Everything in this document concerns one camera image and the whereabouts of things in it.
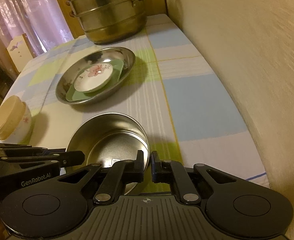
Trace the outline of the small stainless steel bowl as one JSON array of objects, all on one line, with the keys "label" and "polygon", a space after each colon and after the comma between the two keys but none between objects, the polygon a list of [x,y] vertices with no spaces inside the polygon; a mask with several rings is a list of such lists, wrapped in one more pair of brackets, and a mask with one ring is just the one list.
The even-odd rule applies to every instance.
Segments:
[{"label": "small stainless steel bowl", "polygon": [[144,170],[147,169],[150,147],[143,127],[123,113],[103,113],[83,123],[68,142],[67,151],[82,151],[83,164],[67,167],[67,173],[91,163],[103,168],[121,160],[135,160],[139,150],[144,153]]}]

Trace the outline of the small floral white saucer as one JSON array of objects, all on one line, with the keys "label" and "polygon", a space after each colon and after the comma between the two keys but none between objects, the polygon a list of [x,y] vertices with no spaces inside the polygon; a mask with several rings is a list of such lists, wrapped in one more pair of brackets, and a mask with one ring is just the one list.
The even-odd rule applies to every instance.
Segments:
[{"label": "small floral white saucer", "polygon": [[103,88],[111,79],[113,66],[98,63],[84,69],[75,79],[74,88],[78,92],[89,93]]}]

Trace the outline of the white ceramic floral bowl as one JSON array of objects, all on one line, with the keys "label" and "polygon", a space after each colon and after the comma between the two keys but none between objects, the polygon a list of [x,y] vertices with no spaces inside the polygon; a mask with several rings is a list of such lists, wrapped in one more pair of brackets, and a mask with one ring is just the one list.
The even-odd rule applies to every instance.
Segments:
[{"label": "white ceramic floral bowl", "polygon": [[18,96],[12,95],[0,106],[0,141],[19,144],[31,129],[31,111]]}]

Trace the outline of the checkered pastel tablecloth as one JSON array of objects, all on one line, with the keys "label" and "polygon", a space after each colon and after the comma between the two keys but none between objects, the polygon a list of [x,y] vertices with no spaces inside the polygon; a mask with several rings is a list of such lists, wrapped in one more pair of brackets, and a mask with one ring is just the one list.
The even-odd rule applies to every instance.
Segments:
[{"label": "checkered pastel tablecloth", "polygon": [[31,110],[33,131],[27,143],[64,148],[72,134],[100,113],[118,112],[145,129],[151,150],[186,167],[204,163],[269,187],[261,158],[230,95],[201,53],[165,14],[148,17],[138,34],[118,42],[136,62],[120,90],[107,99],[70,106],[55,90],[76,61],[101,49],[80,36],[31,60],[8,95]]}]

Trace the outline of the green square plastic plate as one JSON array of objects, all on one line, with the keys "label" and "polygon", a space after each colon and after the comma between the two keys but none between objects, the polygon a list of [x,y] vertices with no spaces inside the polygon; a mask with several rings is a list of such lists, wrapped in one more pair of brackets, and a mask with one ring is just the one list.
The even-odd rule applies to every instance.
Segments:
[{"label": "green square plastic plate", "polygon": [[79,101],[79,100],[85,100],[85,99],[89,99],[89,98],[92,98],[98,94],[100,94],[101,92],[107,90],[108,88],[111,88],[113,85],[117,84],[118,81],[120,80],[120,76],[121,76],[121,73],[123,71],[123,67],[124,67],[124,63],[122,60],[107,60],[107,61],[104,61],[102,63],[110,63],[112,64],[113,66],[113,74],[111,76],[111,79],[109,80],[109,82],[101,89],[99,90],[96,90],[94,92],[89,92],[89,93],[83,93],[83,92],[78,92],[75,90],[74,88],[74,82],[71,84],[71,87],[68,89],[67,91],[67,94],[65,96],[66,100],[68,102],[76,102],[76,101]]}]

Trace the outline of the large stainless steel basin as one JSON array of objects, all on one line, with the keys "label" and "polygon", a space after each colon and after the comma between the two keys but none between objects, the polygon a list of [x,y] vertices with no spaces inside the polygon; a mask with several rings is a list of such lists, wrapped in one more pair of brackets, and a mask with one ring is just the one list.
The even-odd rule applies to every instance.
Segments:
[{"label": "large stainless steel basin", "polygon": [[56,86],[58,101],[88,105],[102,101],[120,89],[134,67],[136,56],[124,47],[91,53],[72,64]]}]

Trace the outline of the white wooden chair back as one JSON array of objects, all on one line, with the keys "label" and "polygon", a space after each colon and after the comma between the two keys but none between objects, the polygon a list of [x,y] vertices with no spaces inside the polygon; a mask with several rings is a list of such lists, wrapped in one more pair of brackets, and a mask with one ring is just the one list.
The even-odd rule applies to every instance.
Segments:
[{"label": "white wooden chair back", "polygon": [[29,61],[36,57],[26,33],[13,38],[7,47],[7,51],[19,73],[22,72]]}]

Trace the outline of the purple lace curtain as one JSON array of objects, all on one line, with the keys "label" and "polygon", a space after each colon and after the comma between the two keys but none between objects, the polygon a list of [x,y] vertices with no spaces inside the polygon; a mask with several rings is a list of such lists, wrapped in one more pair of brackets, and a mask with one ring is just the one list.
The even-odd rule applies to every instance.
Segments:
[{"label": "purple lace curtain", "polygon": [[18,70],[7,48],[23,34],[36,55],[73,39],[57,0],[0,0],[0,68],[13,80]]}]

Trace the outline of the stacked stainless steel steamer pot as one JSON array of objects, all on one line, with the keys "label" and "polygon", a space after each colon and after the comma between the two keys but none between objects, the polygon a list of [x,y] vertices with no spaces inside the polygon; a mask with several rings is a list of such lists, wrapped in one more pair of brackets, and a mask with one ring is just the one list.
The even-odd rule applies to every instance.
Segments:
[{"label": "stacked stainless steel steamer pot", "polygon": [[95,44],[108,44],[140,32],[147,21],[144,0],[68,0],[76,17]]}]

